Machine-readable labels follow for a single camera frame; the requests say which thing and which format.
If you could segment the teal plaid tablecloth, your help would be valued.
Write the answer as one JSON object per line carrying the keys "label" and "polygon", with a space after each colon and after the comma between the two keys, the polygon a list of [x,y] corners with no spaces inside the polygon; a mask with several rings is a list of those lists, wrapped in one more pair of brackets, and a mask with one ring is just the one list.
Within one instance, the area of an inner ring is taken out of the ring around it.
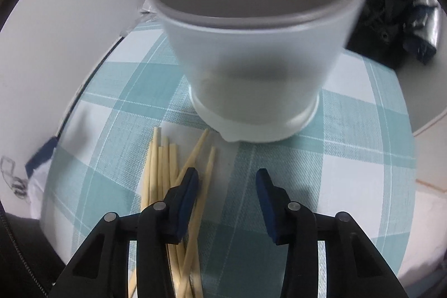
{"label": "teal plaid tablecloth", "polygon": [[[160,25],[135,28],[89,82],[49,170],[40,225],[64,261],[104,214],[140,208],[154,128],[184,164],[206,126]],[[352,215],[393,271],[401,267],[415,200],[415,152],[396,74],[345,51],[320,91],[314,119],[271,144],[228,143],[210,132],[196,166],[217,151],[199,234],[206,297],[278,297],[287,249],[268,237],[255,190],[275,185],[314,212]]]}

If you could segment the black bag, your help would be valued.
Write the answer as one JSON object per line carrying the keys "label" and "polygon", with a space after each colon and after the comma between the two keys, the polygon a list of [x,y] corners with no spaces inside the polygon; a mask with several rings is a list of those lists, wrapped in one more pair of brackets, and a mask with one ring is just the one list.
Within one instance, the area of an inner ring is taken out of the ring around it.
{"label": "black bag", "polygon": [[412,56],[423,65],[439,48],[438,0],[367,0],[347,48],[397,70]]}

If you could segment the white divided utensil holder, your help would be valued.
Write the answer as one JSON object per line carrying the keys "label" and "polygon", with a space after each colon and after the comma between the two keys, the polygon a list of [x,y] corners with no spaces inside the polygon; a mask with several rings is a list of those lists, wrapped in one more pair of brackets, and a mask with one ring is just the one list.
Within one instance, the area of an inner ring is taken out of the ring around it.
{"label": "white divided utensil holder", "polygon": [[151,0],[196,113],[225,141],[288,139],[319,93],[365,0]]}

